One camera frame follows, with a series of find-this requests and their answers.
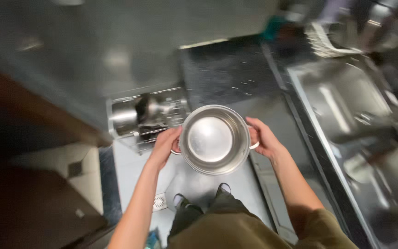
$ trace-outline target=person's left hand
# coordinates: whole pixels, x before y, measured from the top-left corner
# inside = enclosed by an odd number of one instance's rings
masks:
[[[158,170],[161,170],[167,163],[171,150],[179,152],[178,142],[180,133],[182,133],[182,126],[170,128],[159,133],[147,163],[151,163]]]

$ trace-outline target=floor drain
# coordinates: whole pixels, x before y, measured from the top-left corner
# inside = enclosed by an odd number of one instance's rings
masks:
[[[158,194],[154,197],[153,201],[153,212],[167,208],[167,200],[165,199],[165,193]]]

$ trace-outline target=shirt sleeve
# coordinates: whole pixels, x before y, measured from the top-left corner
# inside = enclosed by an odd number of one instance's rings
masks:
[[[305,224],[304,239],[297,242],[296,248],[358,249],[343,233],[334,215],[325,209],[310,213]]]

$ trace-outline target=dark pants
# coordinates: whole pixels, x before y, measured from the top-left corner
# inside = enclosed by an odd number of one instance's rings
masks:
[[[208,209],[207,213],[248,213],[251,214],[248,209],[242,204],[238,199],[235,199],[232,194],[224,191],[220,191],[211,207]],[[174,217],[173,226],[168,237],[170,238],[180,233],[182,230],[188,228],[197,219],[199,219],[204,213],[201,208],[190,204],[188,207],[180,207],[176,211],[176,216]]]

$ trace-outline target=foot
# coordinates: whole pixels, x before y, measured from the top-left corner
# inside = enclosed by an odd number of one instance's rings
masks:
[[[173,198],[173,204],[176,209],[179,209],[181,207],[187,207],[190,205],[190,202],[185,198],[184,195],[181,194],[176,194]]]
[[[221,183],[218,187],[218,192],[216,193],[216,196],[218,196],[220,193],[228,193],[231,194],[231,188],[229,187],[228,184],[226,183]]]

